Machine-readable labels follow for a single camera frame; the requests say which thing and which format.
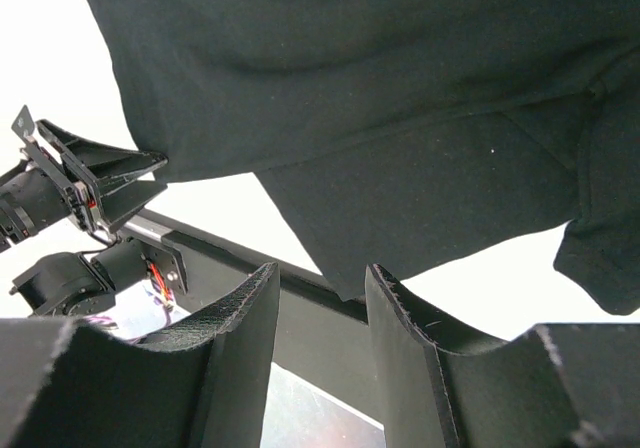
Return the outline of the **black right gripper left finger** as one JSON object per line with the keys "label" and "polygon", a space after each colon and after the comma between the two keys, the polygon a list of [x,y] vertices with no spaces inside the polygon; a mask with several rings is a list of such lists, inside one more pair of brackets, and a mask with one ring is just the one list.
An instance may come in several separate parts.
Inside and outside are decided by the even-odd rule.
{"label": "black right gripper left finger", "polygon": [[256,447],[279,312],[280,272],[141,342],[68,317],[1,323],[5,447]]}

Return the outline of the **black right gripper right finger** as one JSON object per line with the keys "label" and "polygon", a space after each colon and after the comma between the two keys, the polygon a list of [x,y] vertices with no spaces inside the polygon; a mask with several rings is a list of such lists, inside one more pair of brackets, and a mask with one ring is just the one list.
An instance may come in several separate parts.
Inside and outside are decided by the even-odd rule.
{"label": "black right gripper right finger", "polygon": [[538,324],[511,341],[365,277],[390,447],[635,447],[639,328]]}

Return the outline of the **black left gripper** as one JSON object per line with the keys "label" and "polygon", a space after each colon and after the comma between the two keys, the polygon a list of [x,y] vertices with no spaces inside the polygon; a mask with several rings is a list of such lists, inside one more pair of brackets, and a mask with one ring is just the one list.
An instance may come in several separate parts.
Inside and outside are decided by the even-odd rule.
{"label": "black left gripper", "polygon": [[[24,241],[65,218],[86,233],[95,233],[99,226],[115,233],[168,187],[136,181],[167,164],[160,153],[90,141],[48,120],[34,121],[27,106],[11,130],[24,146],[18,165],[1,176],[3,241]],[[101,195],[97,202],[90,178],[98,183],[135,182]]]}

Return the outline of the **black t shirt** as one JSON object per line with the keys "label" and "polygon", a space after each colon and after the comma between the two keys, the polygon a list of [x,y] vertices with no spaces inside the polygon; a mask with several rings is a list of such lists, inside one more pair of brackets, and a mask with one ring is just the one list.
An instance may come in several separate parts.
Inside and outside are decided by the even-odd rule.
{"label": "black t shirt", "polygon": [[165,183],[252,173],[337,294],[565,229],[639,306],[639,0],[87,0]]}

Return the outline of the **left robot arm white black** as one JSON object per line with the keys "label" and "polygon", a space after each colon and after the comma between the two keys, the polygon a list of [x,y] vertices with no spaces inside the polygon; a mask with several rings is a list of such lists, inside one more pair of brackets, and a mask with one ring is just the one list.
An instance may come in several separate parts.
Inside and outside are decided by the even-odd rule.
{"label": "left robot arm white black", "polygon": [[11,129],[24,145],[20,162],[1,177],[1,249],[63,219],[91,238],[106,235],[97,250],[45,256],[14,279],[10,292],[21,295],[33,315],[95,315],[143,280],[167,302],[187,292],[181,254],[133,222],[166,188],[147,177],[166,165],[164,155],[87,140],[34,120],[27,107]]}

